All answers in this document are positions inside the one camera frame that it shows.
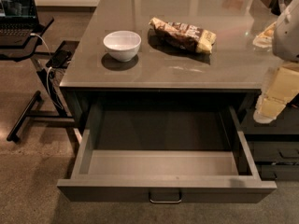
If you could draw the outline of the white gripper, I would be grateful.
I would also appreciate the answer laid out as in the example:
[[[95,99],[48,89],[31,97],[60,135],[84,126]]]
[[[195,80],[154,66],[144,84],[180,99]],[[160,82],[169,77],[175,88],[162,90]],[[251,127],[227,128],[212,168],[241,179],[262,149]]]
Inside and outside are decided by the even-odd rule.
[[[272,78],[266,97],[259,96],[253,119],[261,124],[271,123],[284,110],[285,104],[289,103],[298,93],[299,64],[284,63]]]

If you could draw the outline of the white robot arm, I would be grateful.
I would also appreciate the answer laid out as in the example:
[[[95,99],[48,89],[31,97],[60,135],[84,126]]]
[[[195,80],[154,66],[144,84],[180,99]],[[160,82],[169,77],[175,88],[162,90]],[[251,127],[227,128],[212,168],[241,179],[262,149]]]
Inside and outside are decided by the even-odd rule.
[[[253,118],[267,124],[275,120],[299,93],[299,0],[283,6],[278,19],[253,40],[259,48],[272,48],[283,63],[264,80]]]

